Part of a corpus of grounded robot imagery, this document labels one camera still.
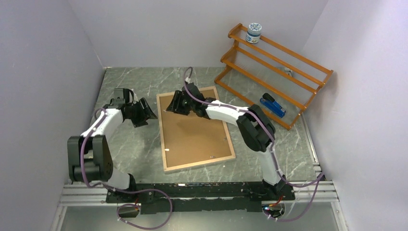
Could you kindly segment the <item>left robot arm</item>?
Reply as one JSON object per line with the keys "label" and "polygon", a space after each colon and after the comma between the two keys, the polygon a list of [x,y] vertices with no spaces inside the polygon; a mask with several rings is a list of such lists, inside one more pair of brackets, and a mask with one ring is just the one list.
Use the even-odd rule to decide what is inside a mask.
{"label": "left robot arm", "polygon": [[135,201],[136,181],[131,174],[114,167],[108,141],[125,120],[138,128],[157,116],[145,98],[135,100],[134,91],[126,88],[115,88],[110,102],[94,115],[96,120],[86,131],[67,141],[69,178],[89,188],[102,185],[118,201]]}

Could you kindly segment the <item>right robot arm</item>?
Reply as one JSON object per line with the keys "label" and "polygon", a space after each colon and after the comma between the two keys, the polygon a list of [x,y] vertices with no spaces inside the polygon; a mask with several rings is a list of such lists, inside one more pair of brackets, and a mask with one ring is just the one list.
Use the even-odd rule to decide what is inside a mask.
{"label": "right robot arm", "polygon": [[223,103],[204,97],[194,83],[185,83],[181,90],[174,92],[166,110],[186,116],[194,112],[198,117],[235,125],[246,146],[258,155],[266,197],[275,200],[293,192],[274,154],[275,128],[258,105],[238,107]]}

